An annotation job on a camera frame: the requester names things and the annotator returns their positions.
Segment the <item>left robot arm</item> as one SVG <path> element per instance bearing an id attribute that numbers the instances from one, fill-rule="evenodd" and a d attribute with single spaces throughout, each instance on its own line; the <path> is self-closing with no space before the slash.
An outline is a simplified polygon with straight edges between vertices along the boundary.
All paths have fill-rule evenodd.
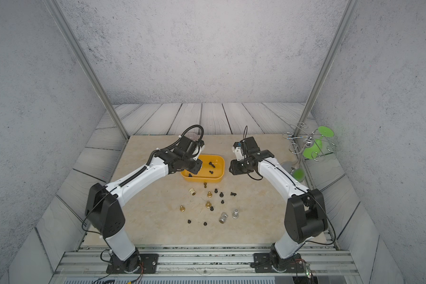
<path id="1" fill-rule="evenodd" d="M 144 272 L 140 253 L 125 231 L 123 207 L 147 186 L 165 176 L 184 170 L 198 174 L 202 168 L 199 156 L 205 147 L 203 136 L 203 127 L 192 125 L 176 142 L 152 151 L 143 166 L 114 182 L 96 183 L 90 188 L 85 217 L 111 250 L 112 272 Z"/>

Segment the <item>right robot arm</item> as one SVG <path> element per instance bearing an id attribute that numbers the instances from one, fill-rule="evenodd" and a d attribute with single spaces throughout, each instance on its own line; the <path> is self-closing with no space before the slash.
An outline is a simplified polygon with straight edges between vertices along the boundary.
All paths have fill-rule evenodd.
<path id="1" fill-rule="evenodd" d="M 297 262 L 298 250 L 328 229 L 329 218 L 324 196 L 318 189 L 309 189 L 298 182 L 277 161 L 269 150 L 262 150 L 254 137 L 247 137 L 233 145 L 235 159 L 229 171 L 233 175 L 252 172 L 268 180 L 286 202 L 282 238 L 273 243 L 269 253 L 272 269 L 286 272 Z"/>

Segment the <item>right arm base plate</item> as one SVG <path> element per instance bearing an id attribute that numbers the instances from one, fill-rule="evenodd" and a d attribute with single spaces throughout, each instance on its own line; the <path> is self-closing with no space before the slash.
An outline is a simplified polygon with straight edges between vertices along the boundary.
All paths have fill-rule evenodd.
<path id="1" fill-rule="evenodd" d="M 250 267 L 256 273 L 302 273 L 305 272 L 304 261 L 300 254 L 281 259 L 276 253 L 255 253 Z"/>

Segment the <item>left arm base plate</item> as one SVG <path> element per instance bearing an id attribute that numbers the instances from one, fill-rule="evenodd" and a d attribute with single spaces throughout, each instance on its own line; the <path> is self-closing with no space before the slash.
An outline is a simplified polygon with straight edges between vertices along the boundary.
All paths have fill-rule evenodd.
<path id="1" fill-rule="evenodd" d="M 155 274 L 158 262 L 158 254 L 140 254 L 139 252 L 134 252 L 127 260 L 120 260 L 115 254 L 112 254 L 106 273 Z"/>

